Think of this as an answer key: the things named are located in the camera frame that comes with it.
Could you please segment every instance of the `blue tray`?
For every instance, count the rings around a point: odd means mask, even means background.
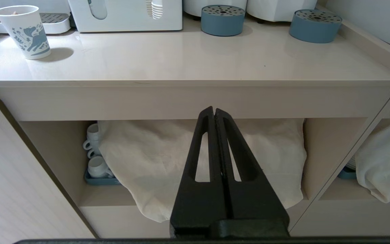
[[[91,185],[121,184],[116,178],[103,178],[103,179],[91,178],[90,174],[88,173],[88,170],[85,170],[84,179],[87,182],[87,184],[91,184]]]
[[[341,172],[338,174],[338,178],[340,179],[357,179],[356,171],[344,167]]]

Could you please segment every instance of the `countertop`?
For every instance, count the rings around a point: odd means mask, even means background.
[[[243,33],[215,37],[184,18],[183,31],[49,35],[52,54],[26,60],[0,34],[5,86],[390,85],[390,70],[341,36],[314,44],[289,23],[246,19]]]

